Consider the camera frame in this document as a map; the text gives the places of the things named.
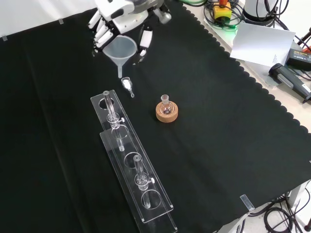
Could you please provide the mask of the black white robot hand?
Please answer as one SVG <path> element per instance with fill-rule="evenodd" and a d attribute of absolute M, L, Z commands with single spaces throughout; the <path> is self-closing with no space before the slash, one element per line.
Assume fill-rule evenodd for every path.
<path fill-rule="evenodd" d="M 118 35 L 141 27 L 135 63 L 145 58 L 152 41 L 153 29 L 148 23 L 149 18 L 156 16 L 161 24 L 172 19 L 163 0 L 96 0 L 95 4 L 97 11 L 88 23 L 88 28 L 95 33 L 94 51 L 103 51 Z"/>

